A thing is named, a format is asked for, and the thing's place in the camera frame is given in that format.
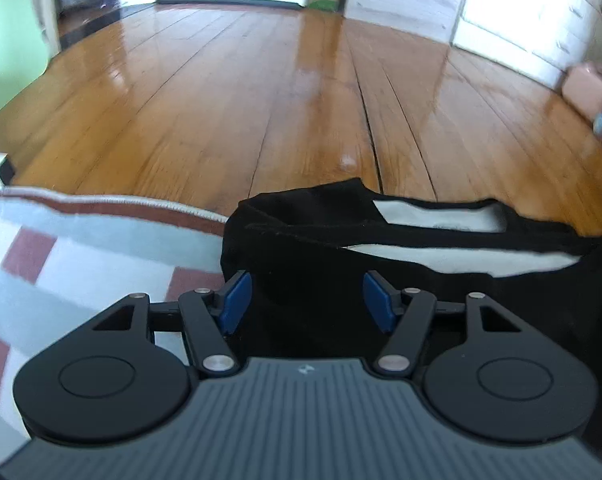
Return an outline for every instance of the gray ribbed plate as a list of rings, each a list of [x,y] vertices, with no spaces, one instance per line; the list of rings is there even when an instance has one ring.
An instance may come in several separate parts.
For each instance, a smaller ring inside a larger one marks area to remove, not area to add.
[[[201,383],[158,430],[106,448],[34,439],[0,472],[8,480],[599,480],[575,438],[489,446],[425,410],[412,386],[360,361],[253,359]]]

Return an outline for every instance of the blue gripper pad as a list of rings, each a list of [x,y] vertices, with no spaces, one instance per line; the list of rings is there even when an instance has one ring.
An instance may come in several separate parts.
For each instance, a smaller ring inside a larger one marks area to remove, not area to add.
[[[396,314],[393,307],[395,303],[400,303],[401,296],[374,270],[363,276],[363,301],[381,332],[388,333],[395,329]]]
[[[219,314],[219,330],[223,335],[235,332],[251,299],[252,277],[249,272],[244,272],[225,295],[223,310]]]

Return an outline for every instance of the black fabric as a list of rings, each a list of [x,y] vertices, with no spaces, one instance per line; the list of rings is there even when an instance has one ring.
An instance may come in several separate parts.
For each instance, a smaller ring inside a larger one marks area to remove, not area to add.
[[[373,200],[430,209],[492,205],[505,227],[478,233],[388,224]],[[493,278],[446,274],[343,248],[358,244],[562,251],[580,259],[564,269]],[[239,359],[372,361],[387,337],[363,304],[361,284],[366,271],[378,270],[396,288],[416,286],[443,301],[463,301],[472,291],[488,294],[588,364],[602,392],[602,239],[580,237],[560,222],[524,218],[497,200],[397,198],[366,189],[359,179],[261,194],[239,203],[228,220],[221,263],[226,279],[238,269],[254,276],[251,307],[229,340]],[[602,416],[597,420],[602,424]],[[602,426],[592,435],[592,442],[602,440]]]

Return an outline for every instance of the drawer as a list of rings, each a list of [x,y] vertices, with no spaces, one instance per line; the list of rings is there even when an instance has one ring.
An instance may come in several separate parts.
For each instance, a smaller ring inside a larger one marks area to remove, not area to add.
[[[592,37],[598,13],[586,0],[547,0],[541,13],[542,30],[564,28],[584,41]]]
[[[509,41],[502,40],[485,29],[459,20],[453,44],[479,56],[487,57],[539,81],[548,88],[558,88],[564,74],[547,61],[526,52]]]
[[[561,70],[584,60],[588,43],[568,30],[558,30],[539,40],[532,53]]]

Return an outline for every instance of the round black disc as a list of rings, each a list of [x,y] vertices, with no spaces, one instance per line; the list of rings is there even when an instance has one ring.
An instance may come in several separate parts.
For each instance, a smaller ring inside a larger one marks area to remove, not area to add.
[[[189,391],[176,356],[123,332],[70,334],[25,364],[14,381],[28,429],[72,444],[111,443],[154,428]]]
[[[437,357],[424,377],[433,407],[466,431],[533,443],[588,421],[597,387],[590,370],[550,341],[490,336]]]

